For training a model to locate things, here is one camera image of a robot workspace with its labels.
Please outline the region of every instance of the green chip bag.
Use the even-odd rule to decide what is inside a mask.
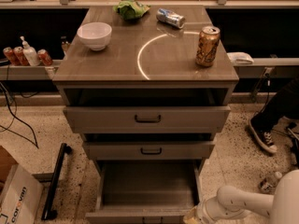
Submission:
[[[150,6],[142,5],[133,0],[127,0],[119,2],[113,9],[119,13],[123,19],[132,20],[141,18],[148,10],[150,10]]]

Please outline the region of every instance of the plastic bottle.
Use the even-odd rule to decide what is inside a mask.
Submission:
[[[22,45],[24,47],[23,52],[29,64],[31,66],[38,66],[40,64],[40,61],[36,53],[36,50],[33,47],[30,47],[28,42],[24,40],[24,36],[21,36],[21,40],[22,40]]]
[[[268,175],[263,181],[259,184],[259,189],[262,193],[269,194],[274,191],[278,185],[279,180],[282,177],[281,172],[274,172]]]

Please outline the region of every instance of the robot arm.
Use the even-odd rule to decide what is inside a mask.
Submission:
[[[232,186],[218,189],[217,195],[195,206],[185,217],[186,224],[214,224],[220,219],[240,219],[251,212],[270,218],[270,224],[299,223],[299,170],[286,174],[275,195],[250,193]]]

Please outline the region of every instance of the closed drawer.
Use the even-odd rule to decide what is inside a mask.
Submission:
[[[107,161],[90,223],[183,223],[199,203],[193,161]]]
[[[229,106],[66,107],[74,133],[218,133]]]
[[[85,142],[83,148],[98,161],[199,160],[208,159],[214,148],[207,138],[197,133],[99,134],[99,141]]]

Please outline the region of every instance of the bowl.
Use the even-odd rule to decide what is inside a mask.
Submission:
[[[77,30],[79,40],[89,49],[104,49],[110,42],[112,27],[103,22],[81,25]]]

